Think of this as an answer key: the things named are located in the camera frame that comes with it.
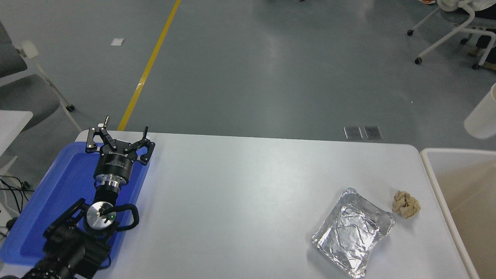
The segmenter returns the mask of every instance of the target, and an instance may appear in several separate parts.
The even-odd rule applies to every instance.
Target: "white cup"
[[[496,83],[465,119],[463,126],[473,137],[488,139],[496,134]]]

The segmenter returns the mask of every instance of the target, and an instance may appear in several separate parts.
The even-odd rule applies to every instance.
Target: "white bin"
[[[428,148],[421,157],[470,277],[495,278],[496,152]]]

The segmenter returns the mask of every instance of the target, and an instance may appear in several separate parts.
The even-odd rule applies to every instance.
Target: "person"
[[[431,5],[435,3],[435,0],[419,0],[419,1],[427,5]]]
[[[496,0],[473,0],[471,3],[469,3],[469,6],[474,9],[476,17],[496,19]],[[455,12],[468,14],[467,11],[462,8],[459,8]],[[487,29],[487,31],[496,33],[496,29]],[[477,44],[475,45],[476,47],[469,51],[468,55],[476,57],[477,55],[479,55],[482,49],[493,47],[488,46],[490,40],[490,36],[481,36],[477,40]],[[491,49],[482,67],[485,69],[496,71],[496,48]]]

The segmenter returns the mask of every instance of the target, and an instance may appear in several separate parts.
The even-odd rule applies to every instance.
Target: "gray chair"
[[[486,29],[496,29],[496,20],[486,19],[475,17],[474,10],[470,7],[469,3],[472,0],[437,0],[436,3],[439,6],[436,10],[434,10],[431,14],[429,14],[425,19],[423,19],[419,24],[417,24],[412,29],[408,30],[407,35],[411,36],[418,26],[422,25],[427,19],[433,16],[435,13],[440,12],[441,17],[446,21],[453,23],[456,27],[446,34],[444,37],[439,39],[437,42],[433,43],[430,47],[422,51],[417,58],[415,59],[415,64],[422,63],[422,58],[440,44],[447,41],[449,38],[453,37],[456,33],[468,33],[469,37],[461,40],[462,44],[466,44],[468,40],[471,38],[472,34],[477,35],[486,35],[490,36],[491,40],[488,44],[488,47],[484,50],[482,57],[480,58],[478,63],[472,65],[473,69],[478,69],[484,61],[488,57],[489,52],[494,47],[496,42],[496,34],[490,31],[486,31]],[[468,14],[456,13],[453,12],[458,8],[462,8],[467,11]]]
[[[35,60],[38,51],[34,45],[25,41],[22,43],[22,49],[17,50],[0,23],[0,77],[27,69],[21,55],[33,60],[44,79],[32,74],[0,87],[0,110],[31,111],[33,118],[24,128],[26,130],[48,118],[60,106],[76,129],[81,132],[81,127],[69,113],[74,106],[60,93]]]
[[[28,69],[0,22],[0,77]]]

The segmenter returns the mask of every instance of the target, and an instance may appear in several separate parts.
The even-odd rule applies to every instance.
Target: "aluminum foil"
[[[312,244],[352,278],[365,276],[374,245],[387,236],[394,217],[348,188],[312,235]]]

